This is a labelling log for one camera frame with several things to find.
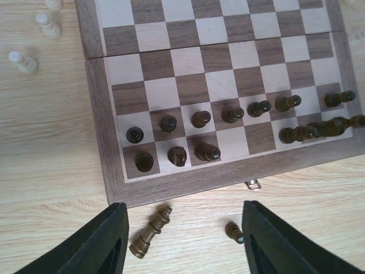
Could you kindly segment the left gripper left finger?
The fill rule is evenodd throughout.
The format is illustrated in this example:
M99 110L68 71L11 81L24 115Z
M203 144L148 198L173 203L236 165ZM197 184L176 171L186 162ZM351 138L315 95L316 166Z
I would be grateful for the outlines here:
M125 203L113 203L17 273L122 273L128 245Z

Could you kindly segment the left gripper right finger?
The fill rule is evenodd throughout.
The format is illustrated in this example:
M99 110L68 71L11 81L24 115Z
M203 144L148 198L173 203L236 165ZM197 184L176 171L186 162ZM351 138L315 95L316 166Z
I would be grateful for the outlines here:
M244 201L242 229L251 273L364 273L256 200Z

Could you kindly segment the dark chess piece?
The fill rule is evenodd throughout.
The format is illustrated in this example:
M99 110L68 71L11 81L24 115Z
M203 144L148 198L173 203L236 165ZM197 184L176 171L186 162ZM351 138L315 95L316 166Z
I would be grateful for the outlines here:
M220 158L220 149L212 144L198 143L194 148L196 157L202 161L213 162Z
M278 112L286 112L289 109L299 106L302 99L299 95L292 95L289 97L282 97L275 101L275 109Z
M325 96L325 105L328 108L337 107L342 103L347 103L356 98L356 93L353 91L344 91L340 93L330 93Z
M260 102L253 102L249 104L247 112L249 116L257 118L270 110L271 110L271 103L268 100L263 100Z
M328 121L311 122L307 125L316 128L320 137L340 136L350 127L364 128L364 115L355 115L350 119L338 116Z
M235 107L223 110L222 120L225 123L235 123L239 119L243 118L245 112L241 107Z
M286 127L280 130L279 139L282 143L291 144L318 138L318 130L311 126Z

